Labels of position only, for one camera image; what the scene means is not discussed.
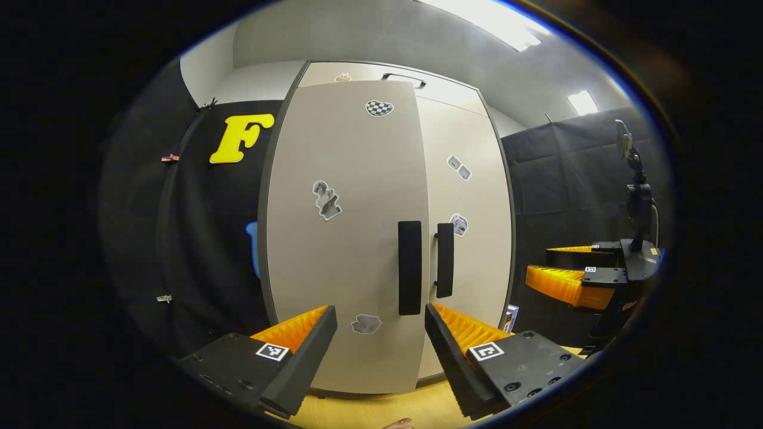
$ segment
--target blue object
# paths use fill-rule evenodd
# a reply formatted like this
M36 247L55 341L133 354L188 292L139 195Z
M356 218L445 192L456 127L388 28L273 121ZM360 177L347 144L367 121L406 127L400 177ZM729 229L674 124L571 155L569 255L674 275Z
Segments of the blue object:
M259 258L257 257L257 222L250 222L246 226L246 233L252 238L252 262L254 262L254 273L259 279Z

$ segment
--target orange gripper pad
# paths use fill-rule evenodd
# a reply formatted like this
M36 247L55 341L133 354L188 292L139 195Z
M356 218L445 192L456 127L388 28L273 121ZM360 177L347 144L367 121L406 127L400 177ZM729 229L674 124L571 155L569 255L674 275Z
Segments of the orange gripper pad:
M573 307L604 310L614 289L583 287L585 272L574 269L556 269L528 266L525 283L552 298L572 304Z
M297 349L302 344L320 316L329 308L328 305L302 313L287 321L283 321L276 326L271 326L264 331L254 334L251 338L275 344L276 346L288 347L292 353L297 353Z
M450 333L453 334L453 337L456 339L456 343L458 343L461 353L464 353L465 355L469 347L479 346L491 341L508 338L513 335L507 334L496 327L482 323L477 319L470 318L466 314L443 307L436 302L433 302L432 305L437 309L439 316L443 318L445 324L448 325L448 329L450 329Z
M556 250L557 252L591 252L591 246L554 247L553 249L546 250Z

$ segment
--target black backdrop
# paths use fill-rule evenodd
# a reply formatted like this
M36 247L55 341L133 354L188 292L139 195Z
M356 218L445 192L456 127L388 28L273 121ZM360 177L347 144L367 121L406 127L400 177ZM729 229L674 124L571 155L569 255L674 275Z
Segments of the black backdrop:
M197 114L175 61L102 148L105 260L127 312L165 353L184 356L225 333L269 326L244 228L257 220L270 129L261 129L253 147L241 146L238 163L210 164L209 157L228 117L276 116L281 103L222 104ZM172 151L179 162L159 161ZM161 295L171 295L171 303L158 302Z
M546 248L583 246L633 235L625 186L633 171L617 154L614 120L639 150L660 211L660 247L669 247L671 166L662 139L631 108L600 111L503 137L517 220L517 258L510 302L520 307L514 331L533 329L558 344L583 347L599 316L576 311L525 284L527 265L545 265Z

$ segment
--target black handle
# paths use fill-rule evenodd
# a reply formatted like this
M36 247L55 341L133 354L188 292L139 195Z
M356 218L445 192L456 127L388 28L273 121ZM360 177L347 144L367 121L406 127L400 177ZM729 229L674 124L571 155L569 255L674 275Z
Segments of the black handle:
M453 224L437 224L437 298L453 295Z
M416 87L416 89L422 89L424 86L426 86L426 85L427 85L427 83L426 83L426 82L425 82L423 79L419 79L419 78L417 78L417 77L413 77L413 76L398 75L397 73L385 73L385 74L384 74L384 75L381 77L381 80L387 80L387 79L389 79L389 76L400 76L400 77L406 77L406 78L409 78L409 79L413 79L413 80L417 80L417 81L421 82L421 83L419 84L419 86L417 86L417 87Z
M398 314L421 314L421 221L398 222Z

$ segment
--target small box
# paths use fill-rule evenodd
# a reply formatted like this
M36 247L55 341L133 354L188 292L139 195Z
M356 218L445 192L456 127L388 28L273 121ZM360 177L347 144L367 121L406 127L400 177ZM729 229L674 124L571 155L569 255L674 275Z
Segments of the small box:
M506 306L506 322L504 323L504 332L507 334L511 332L512 329L514 329L514 322L517 321L517 313L519 313L520 308L516 305L507 305Z

